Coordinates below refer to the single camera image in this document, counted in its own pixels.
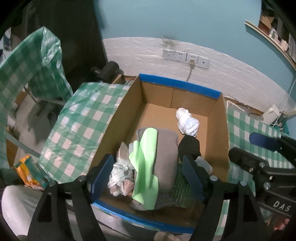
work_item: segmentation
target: blue wall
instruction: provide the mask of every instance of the blue wall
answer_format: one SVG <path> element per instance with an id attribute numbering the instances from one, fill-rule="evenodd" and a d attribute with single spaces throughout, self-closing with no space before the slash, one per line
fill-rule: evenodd
<path id="1" fill-rule="evenodd" d="M 285 91 L 294 69 L 260 34 L 260 0 L 94 0 L 102 37 L 156 37 L 212 48 L 253 66 Z"/>

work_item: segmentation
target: cardboard box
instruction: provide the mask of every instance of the cardboard box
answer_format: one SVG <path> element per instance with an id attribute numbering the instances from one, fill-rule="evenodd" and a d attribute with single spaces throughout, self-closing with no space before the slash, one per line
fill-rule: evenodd
<path id="1" fill-rule="evenodd" d="M 271 23 L 273 20 L 274 20 L 274 17 L 266 17 L 264 15 L 261 15 L 258 28 L 260 28 L 264 33 L 268 35 L 269 31 L 272 28 Z"/>
<path id="2" fill-rule="evenodd" d="M 213 167 L 213 175 L 227 181 L 229 169 L 229 135 L 226 109 L 222 93 L 179 80 L 140 74 L 131 85 L 116 110 L 101 144 L 91 163 L 98 164 L 106 153 L 115 154 L 120 143 L 127 145 L 136 140 L 141 127 L 166 128 L 175 131 L 182 140 L 177 126 L 176 111 L 183 107 L 199 120 L 197 139 L 201 155 Z M 150 229 L 174 233 L 192 233 L 196 225 L 198 205 L 194 210 L 166 207 L 153 211 L 135 211 L 129 207 L 131 197 L 113 197 L 109 190 L 95 205 L 102 211 Z"/>

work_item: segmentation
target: shelf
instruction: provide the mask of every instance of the shelf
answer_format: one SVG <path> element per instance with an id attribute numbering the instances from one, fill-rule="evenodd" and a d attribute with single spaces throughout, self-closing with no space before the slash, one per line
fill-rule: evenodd
<path id="1" fill-rule="evenodd" d="M 294 60 L 291 58 L 291 56 L 289 54 L 287 54 L 285 51 L 283 51 L 281 49 L 281 47 L 271 37 L 269 37 L 260 28 L 256 27 L 254 24 L 250 23 L 249 21 L 245 21 L 244 24 L 249 26 L 250 28 L 254 29 L 256 32 L 258 32 L 263 37 L 265 37 L 270 43 L 272 43 L 285 56 L 285 58 L 293 66 L 294 70 L 296 70 L 296 64 L 295 64 Z"/>

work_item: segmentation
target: electrical socket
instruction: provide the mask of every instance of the electrical socket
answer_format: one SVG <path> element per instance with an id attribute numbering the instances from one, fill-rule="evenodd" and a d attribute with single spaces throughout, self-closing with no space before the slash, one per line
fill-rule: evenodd
<path id="1" fill-rule="evenodd" d="M 198 58 L 197 65 L 200 66 L 200 67 L 208 68 L 209 67 L 209 62 L 210 62 L 209 58 L 205 58 L 205 57 L 200 56 Z"/>
<path id="2" fill-rule="evenodd" d="M 186 58 L 186 63 L 190 64 L 190 60 L 194 61 L 194 64 L 197 65 L 199 56 L 196 54 L 188 53 Z"/>
<path id="3" fill-rule="evenodd" d="M 163 58 L 167 60 L 175 60 L 175 51 L 170 49 L 164 49 Z"/>
<path id="4" fill-rule="evenodd" d="M 175 61 L 186 62 L 186 56 L 187 56 L 187 53 L 185 52 L 181 52 L 178 50 L 175 51 Z"/>

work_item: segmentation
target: green checkered tablecloth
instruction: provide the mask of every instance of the green checkered tablecloth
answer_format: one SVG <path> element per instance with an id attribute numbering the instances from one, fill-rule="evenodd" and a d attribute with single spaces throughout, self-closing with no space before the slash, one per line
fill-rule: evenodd
<path id="1" fill-rule="evenodd" d="M 83 83 L 65 104 L 38 164 L 59 183 L 86 175 L 127 85 Z"/>
<path id="2" fill-rule="evenodd" d="M 240 113 L 234 109 L 227 109 L 227 123 L 229 130 L 230 148 L 239 147 L 247 152 L 250 152 L 266 161 L 268 161 L 271 167 L 278 168 L 293 168 L 282 155 L 278 152 L 272 152 L 265 148 L 253 145 L 249 142 L 249 136 L 251 133 L 256 132 L 269 137 L 280 137 L 274 128 L 263 124 L 255 119 L 250 118 L 244 113 Z M 244 180 L 250 186 L 252 192 L 255 194 L 255 183 L 252 180 L 252 175 L 242 170 L 239 166 L 232 162 L 229 162 L 228 182 L 238 183 L 240 180 Z M 225 222 L 227 218 L 229 201 L 225 200 L 222 208 L 219 225 L 216 230 L 216 235 L 222 235 Z M 264 217 L 270 215 L 267 210 L 261 210 Z"/>
<path id="3" fill-rule="evenodd" d="M 45 27 L 26 37 L 0 65 L 1 168 L 9 168 L 4 135 L 7 116 L 27 83 L 35 97 L 45 100 L 62 97 L 67 101 L 73 95 L 62 66 L 60 40 Z"/>

